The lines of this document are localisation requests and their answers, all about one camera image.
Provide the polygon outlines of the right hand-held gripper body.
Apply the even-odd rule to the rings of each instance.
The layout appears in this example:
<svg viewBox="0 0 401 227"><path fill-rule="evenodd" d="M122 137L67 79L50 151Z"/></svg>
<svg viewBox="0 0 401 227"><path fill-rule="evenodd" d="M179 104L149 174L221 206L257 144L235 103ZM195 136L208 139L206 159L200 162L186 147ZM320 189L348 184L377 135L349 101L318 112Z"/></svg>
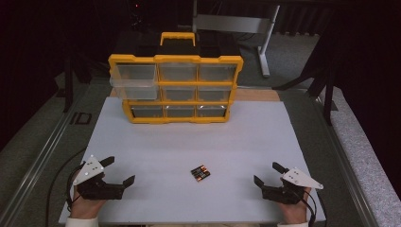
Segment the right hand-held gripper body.
<svg viewBox="0 0 401 227"><path fill-rule="evenodd" d="M303 197L307 187L323 189L323 185L306 175L302 170L294 167L288 168L288 172L282 174L280 187L264 184L262 198L283 204L297 204Z"/></svg>

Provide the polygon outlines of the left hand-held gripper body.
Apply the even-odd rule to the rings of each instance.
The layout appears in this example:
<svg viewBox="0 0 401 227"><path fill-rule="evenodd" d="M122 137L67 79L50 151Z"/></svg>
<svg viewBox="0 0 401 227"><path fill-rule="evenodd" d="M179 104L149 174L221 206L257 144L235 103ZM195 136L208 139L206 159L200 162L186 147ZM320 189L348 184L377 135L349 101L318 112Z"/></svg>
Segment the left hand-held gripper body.
<svg viewBox="0 0 401 227"><path fill-rule="evenodd" d="M121 200L124 185L103 181L104 169L98 159L91 155L78 168L79 173L73 180L73 186L85 200Z"/></svg>

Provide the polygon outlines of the single clear plastic drawer bin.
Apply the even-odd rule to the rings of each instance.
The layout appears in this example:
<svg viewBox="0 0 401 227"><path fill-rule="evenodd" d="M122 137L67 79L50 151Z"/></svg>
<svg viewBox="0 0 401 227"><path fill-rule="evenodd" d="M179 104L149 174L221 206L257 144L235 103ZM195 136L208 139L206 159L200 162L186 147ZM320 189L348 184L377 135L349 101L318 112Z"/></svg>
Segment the single clear plastic drawer bin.
<svg viewBox="0 0 401 227"><path fill-rule="evenodd" d="M155 100L158 97L156 66L149 63L117 63L110 83L121 99Z"/></svg>

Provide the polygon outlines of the yellow black organizer cabinet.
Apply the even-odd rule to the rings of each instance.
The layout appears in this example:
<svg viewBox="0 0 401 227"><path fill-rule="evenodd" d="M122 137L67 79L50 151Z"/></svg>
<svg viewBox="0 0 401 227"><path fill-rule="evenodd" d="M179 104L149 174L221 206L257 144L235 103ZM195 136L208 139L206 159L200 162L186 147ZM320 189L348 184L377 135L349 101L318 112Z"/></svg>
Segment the yellow black organizer cabinet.
<svg viewBox="0 0 401 227"><path fill-rule="evenodd" d="M110 74L117 63L149 63L156 66L157 77L157 65L164 62L235 63L241 70L243 67L243 59L234 38L227 34L163 32L151 35L124 32L109 57ZM127 116L126 105L132 99L121 100L123 113L134 123Z"/></svg>

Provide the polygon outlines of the person's left hand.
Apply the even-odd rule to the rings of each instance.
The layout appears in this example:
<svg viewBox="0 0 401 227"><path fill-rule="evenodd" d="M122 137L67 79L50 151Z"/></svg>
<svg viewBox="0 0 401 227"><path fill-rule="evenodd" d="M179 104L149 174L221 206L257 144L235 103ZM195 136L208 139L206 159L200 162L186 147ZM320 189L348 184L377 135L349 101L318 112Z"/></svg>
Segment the person's left hand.
<svg viewBox="0 0 401 227"><path fill-rule="evenodd" d="M70 217L79 219L96 218L105 203L105 200L85 200L77 191L77 188L74 187L74 196Z"/></svg>

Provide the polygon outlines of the person's right hand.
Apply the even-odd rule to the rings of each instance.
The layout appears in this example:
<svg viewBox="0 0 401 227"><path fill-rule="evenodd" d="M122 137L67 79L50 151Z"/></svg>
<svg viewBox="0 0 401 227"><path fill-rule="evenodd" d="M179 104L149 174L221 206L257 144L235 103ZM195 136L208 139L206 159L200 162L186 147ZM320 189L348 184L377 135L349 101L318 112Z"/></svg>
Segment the person's right hand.
<svg viewBox="0 0 401 227"><path fill-rule="evenodd" d="M283 220L279 223L303 223L307 220L307 206L302 202L297 204L278 203L278 207L283 213Z"/></svg>

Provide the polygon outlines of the white board sheet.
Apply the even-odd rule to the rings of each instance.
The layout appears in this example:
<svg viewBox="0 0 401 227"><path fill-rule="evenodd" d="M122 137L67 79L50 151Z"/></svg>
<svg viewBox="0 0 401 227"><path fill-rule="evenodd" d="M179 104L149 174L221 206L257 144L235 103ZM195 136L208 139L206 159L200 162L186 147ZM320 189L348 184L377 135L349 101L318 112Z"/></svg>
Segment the white board sheet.
<svg viewBox="0 0 401 227"><path fill-rule="evenodd" d="M272 163L307 171L285 105L238 101L226 123L132 124L115 97L105 100L85 154L113 156L105 182L135 176L120 201L108 201L102 224L274 223L282 215L262 198L253 176L280 185ZM197 182L191 172L210 171Z"/></svg>

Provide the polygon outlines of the black metal stand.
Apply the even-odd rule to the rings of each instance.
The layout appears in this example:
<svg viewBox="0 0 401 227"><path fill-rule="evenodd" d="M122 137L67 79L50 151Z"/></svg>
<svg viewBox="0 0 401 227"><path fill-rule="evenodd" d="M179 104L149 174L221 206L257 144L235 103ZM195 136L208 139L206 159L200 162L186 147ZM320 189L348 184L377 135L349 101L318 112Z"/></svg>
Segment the black metal stand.
<svg viewBox="0 0 401 227"><path fill-rule="evenodd" d="M89 83L91 75L84 56L74 47L65 52L64 58L64 89L61 93L64 98L64 109L67 113L74 101L73 75L76 75L81 83Z"/></svg>

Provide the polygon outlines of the grey speckled ledge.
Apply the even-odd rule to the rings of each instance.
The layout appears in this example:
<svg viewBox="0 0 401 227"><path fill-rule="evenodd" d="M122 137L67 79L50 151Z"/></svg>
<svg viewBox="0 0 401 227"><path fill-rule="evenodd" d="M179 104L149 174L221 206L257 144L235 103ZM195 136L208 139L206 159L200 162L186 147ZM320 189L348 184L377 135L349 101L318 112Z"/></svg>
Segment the grey speckled ledge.
<svg viewBox="0 0 401 227"><path fill-rule="evenodd" d="M401 227L401 200L339 88L333 90L331 122L378 227Z"/></svg>

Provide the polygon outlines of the black tripod stand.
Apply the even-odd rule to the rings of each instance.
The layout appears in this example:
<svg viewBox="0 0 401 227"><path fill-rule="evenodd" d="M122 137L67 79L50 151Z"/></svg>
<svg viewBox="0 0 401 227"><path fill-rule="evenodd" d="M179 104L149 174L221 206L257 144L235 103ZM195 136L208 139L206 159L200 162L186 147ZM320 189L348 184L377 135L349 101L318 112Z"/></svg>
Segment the black tripod stand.
<svg viewBox="0 0 401 227"><path fill-rule="evenodd" d="M330 42L325 34L321 35L312 53L310 54L302 73L296 79L274 86L273 90L285 91L308 79L312 79L307 88L310 96L318 97L325 91L323 102L323 118L328 126L331 122L332 97L335 75L333 72L334 55L330 48Z"/></svg>

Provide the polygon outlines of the grid of clear cabinet drawers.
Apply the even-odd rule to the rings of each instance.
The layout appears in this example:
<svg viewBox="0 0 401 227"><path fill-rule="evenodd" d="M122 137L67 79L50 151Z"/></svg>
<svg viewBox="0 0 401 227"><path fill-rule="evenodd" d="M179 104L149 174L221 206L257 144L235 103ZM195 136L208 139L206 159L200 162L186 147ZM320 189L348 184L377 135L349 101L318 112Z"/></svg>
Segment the grid of clear cabinet drawers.
<svg viewBox="0 0 401 227"><path fill-rule="evenodd" d="M240 70L235 63L160 63L156 97L127 101L127 116L134 123L225 122Z"/></svg>

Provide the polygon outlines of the dark curtain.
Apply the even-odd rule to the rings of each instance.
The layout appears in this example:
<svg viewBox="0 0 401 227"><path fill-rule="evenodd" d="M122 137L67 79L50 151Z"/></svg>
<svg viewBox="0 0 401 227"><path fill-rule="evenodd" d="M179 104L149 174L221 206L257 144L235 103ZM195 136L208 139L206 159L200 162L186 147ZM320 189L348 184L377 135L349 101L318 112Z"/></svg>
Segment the dark curtain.
<svg viewBox="0 0 401 227"><path fill-rule="evenodd" d="M274 5L248 2L223 2L218 15L269 18ZM282 5L276 16L273 32L290 36L322 35L334 10L318 6Z"/></svg>

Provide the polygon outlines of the grey metal rail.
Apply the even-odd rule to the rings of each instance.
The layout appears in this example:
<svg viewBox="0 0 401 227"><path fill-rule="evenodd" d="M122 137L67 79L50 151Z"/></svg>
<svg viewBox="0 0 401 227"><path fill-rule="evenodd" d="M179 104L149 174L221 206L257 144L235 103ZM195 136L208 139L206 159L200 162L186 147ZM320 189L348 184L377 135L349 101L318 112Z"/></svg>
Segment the grey metal rail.
<svg viewBox="0 0 401 227"><path fill-rule="evenodd" d="M326 216L324 226L378 227L335 129L323 119L321 100L311 97L310 102L317 141L307 162L324 184L324 189L318 192Z"/></svg>
<svg viewBox="0 0 401 227"><path fill-rule="evenodd" d="M64 97L51 97L0 152L0 227L12 226L89 87L73 89L67 111Z"/></svg>

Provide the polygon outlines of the grey metal desk frame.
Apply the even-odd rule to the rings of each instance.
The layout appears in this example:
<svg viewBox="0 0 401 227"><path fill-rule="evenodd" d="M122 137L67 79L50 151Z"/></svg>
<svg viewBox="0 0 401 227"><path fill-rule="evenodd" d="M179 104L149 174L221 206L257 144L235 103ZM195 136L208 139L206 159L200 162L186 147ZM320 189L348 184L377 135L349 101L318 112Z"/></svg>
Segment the grey metal desk frame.
<svg viewBox="0 0 401 227"><path fill-rule="evenodd" d="M267 60L267 49L279 9L279 5L273 6L272 13L267 18L201 14L198 13L198 1L194 0L192 30L194 32L200 29L264 34L264 42L257 48L257 51L262 76L268 78L270 69Z"/></svg>

